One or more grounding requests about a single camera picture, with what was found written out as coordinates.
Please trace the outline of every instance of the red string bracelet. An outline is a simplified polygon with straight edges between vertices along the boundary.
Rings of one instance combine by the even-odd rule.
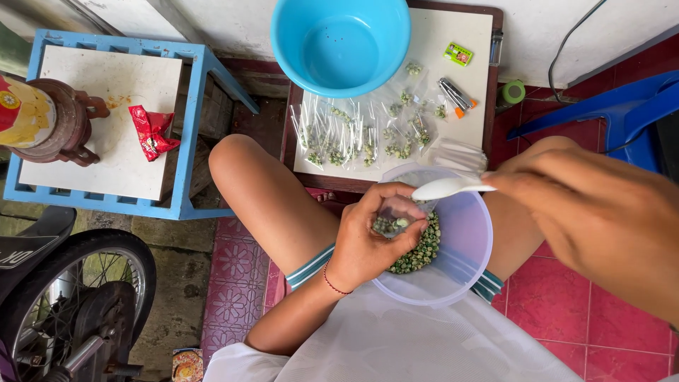
[[[328,263],[329,263],[329,262],[330,262],[330,260],[328,260],[327,262],[325,262],[325,265],[323,266],[323,278],[325,279],[325,282],[328,284],[328,286],[329,286],[330,288],[333,288],[333,290],[334,290],[335,292],[341,293],[341,294],[343,294],[343,295],[345,295],[345,296],[346,296],[347,294],[353,292],[353,291],[351,291],[351,292],[349,292],[349,293],[343,292],[343,291],[341,291],[341,290],[339,290],[339,289],[333,287],[333,284],[331,284],[330,281],[328,281],[328,276],[325,275],[325,270],[328,268]]]

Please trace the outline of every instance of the shorts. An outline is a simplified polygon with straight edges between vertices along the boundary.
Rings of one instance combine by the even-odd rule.
[[[332,243],[328,248],[319,252],[313,259],[299,267],[295,272],[286,275],[285,279],[292,287],[292,290],[299,288],[304,282],[317,274],[325,263],[330,260],[334,251],[335,243]],[[479,277],[476,283],[471,287],[471,291],[490,304],[493,301],[493,297],[500,293],[500,289],[502,289],[503,286],[504,283],[497,278],[497,276],[484,270],[481,277]]]

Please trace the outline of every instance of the white board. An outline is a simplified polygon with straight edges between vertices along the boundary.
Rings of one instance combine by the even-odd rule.
[[[436,81],[441,77],[446,77],[467,96],[479,103],[474,109],[467,111],[461,119],[457,119],[453,113],[449,114],[447,121],[436,118],[439,139],[449,137],[481,147],[493,16],[410,8],[410,18],[412,34],[406,57],[412,57],[428,67],[428,87],[438,89]],[[474,54],[467,66],[463,67],[443,57],[443,51],[451,41]],[[310,93],[304,91],[303,101],[309,98]],[[418,159],[419,163],[429,164],[429,156],[432,149],[438,146],[438,140],[434,141],[423,157]],[[381,169],[374,171],[355,172],[330,164],[324,165],[321,170],[305,160],[305,156],[301,154],[299,145],[297,145],[295,171],[379,181],[383,173],[396,165],[408,163],[408,160],[394,162],[396,161],[391,161],[392,165],[389,167],[382,166]]]
[[[64,82],[107,101],[111,115],[90,120],[86,147],[101,157],[97,164],[23,161],[19,182],[159,200],[166,154],[148,162],[139,145],[128,106],[147,111],[175,110],[182,61],[178,58],[99,52],[46,46],[40,78]]]

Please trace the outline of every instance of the clear plastic container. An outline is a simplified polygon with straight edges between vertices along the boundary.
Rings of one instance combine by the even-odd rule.
[[[413,172],[424,183],[459,177],[445,168],[409,163],[387,171],[380,182]],[[438,309],[472,293],[469,288],[479,279],[490,258],[493,228],[488,209],[478,192],[461,192],[440,199],[434,211],[439,215],[441,242],[431,264],[401,275],[385,271],[373,282],[399,301]]]

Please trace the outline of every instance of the wooden tray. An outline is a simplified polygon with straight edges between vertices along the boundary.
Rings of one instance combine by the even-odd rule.
[[[480,5],[462,5],[451,3],[439,3],[436,1],[421,1],[421,0],[407,0],[410,8],[422,8],[428,10],[441,10],[462,13],[474,14],[489,14],[493,16],[492,28],[493,32],[502,31],[502,24],[504,22],[504,13],[501,9],[495,7],[484,7]],[[488,70],[488,89],[486,91],[485,100],[485,120],[483,122],[483,143],[481,148],[487,156],[490,157],[491,152],[491,137],[493,134],[493,121],[495,118],[495,98],[498,90],[498,67],[489,66]],[[328,190],[360,192],[364,193],[374,181],[349,179],[343,177],[331,177],[327,175],[316,175],[295,172],[295,153],[297,152],[297,136],[295,135],[295,128],[292,121],[292,116],[289,113],[290,105],[297,105],[301,103],[304,90],[292,83],[290,85],[290,93],[288,94],[288,110],[285,119],[285,127],[283,132],[283,150],[281,154],[281,161],[290,171],[294,172],[295,176],[305,187],[324,188]]]

